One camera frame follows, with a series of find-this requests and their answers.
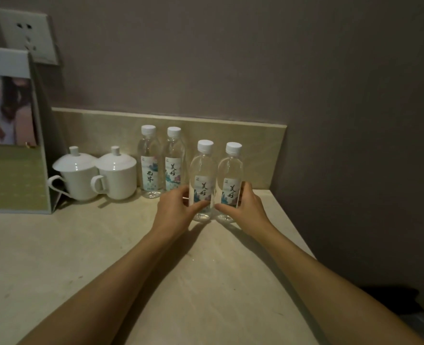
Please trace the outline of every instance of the backsplash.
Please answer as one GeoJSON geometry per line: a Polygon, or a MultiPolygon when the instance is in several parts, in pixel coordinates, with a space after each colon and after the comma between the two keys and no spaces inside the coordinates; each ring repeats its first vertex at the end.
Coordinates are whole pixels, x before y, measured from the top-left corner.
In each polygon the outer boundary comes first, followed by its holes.
{"type": "Polygon", "coordinates": [[[198,140],[214,142],[213,157],[225,156],[227,142],[243,145],[244,180],[255,189],[269,189],[286,126],[224,120],[185,118],[177,116],[143,115],[106,111],[53,108],[65,143],[79,146],[81,152],[102,156],[112,145],[132,156],[137,154],[142,125],[155,125],[159,141],[167,139],[167,127],[182,129],[187,163],[196,154],[198,140]]]}

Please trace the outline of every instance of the wall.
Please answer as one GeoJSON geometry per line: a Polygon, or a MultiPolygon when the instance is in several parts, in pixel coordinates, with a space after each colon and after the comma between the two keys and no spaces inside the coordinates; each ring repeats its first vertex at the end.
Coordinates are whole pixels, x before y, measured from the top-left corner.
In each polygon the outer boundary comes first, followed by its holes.
{"type": "Polygon", "coordinates": [[[319,260],[424,304],[424,0],[0,6],[52,16],[56,106],[288,124],[272,188],[319,260]]]}

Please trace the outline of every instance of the beige countertop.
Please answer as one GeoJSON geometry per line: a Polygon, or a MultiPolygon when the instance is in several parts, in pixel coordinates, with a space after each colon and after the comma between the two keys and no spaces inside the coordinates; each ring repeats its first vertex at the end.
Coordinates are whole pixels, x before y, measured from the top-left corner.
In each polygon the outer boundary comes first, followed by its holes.
{"type": "MultiPolygon", "coordinates": [[[[255,192],[272,223],[312,254],[271,192],[255,192]]],[[[0,345],[19,341],[132,248],[149,231],[157,201],[100,197],[52,215],[0,214],[0,345]]],[[[259,244],[215,220],[190,230],[150,276],[114,344],[324,342],[259,244]]]]}

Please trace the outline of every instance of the wall socket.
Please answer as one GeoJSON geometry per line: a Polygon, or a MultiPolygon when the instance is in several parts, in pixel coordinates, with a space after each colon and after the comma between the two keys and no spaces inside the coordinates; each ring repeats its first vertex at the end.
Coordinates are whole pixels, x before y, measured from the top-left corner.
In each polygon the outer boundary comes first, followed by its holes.
{"type": "Polygon", "coordinates": [[[0,26],[8,48],[28,50],[35,63],[59,65],[47,14],[0,8],[0,26]]]}

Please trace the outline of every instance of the clear plastic bottle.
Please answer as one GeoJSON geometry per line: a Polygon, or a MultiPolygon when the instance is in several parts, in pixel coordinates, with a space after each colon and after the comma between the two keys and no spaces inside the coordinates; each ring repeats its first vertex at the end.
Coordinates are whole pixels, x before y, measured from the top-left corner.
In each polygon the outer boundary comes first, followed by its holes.
{"type": "Polygon", "coordinates": [[[193,220],[198,222],[209,221],[212,218],[215,181],[217,177],[217,163],[212,158],[213,142],[210,140],[198,141],[198,154],[191,161],[189,168],[189,205],[201,200],[211,202],[210,206],[196,214],[193,220]]]}
{"type": "Polygon", "coordinates": [[[165,161],[165,190],[169,191],[180,186],[183,179],[183,162],[185,160],[185,145],[183,144],[179,127],[167,129],[167,142],[163,147],[165,161]]]}
{"type": "MultiPolygon", "coordinates": [[[[220,202],[237,207],[241,181],[244,175],[244,165],[239,158],[242,145],[230,142],[226,144],[227,156],[220,161],[217,171],[217,188],[221,191],[220,202]]],[[[232,217],[219,212],[218,221],[232,223],[232,217]]]]}
{"type": "Polygon", "coordinates": [[[161,161],[161,145],[156,137],[156,127],[141,127],[142,139],[138,143],[138,173],[142,188],[142,196],[154,199],[161,196],[163,166],[161,161]]]}

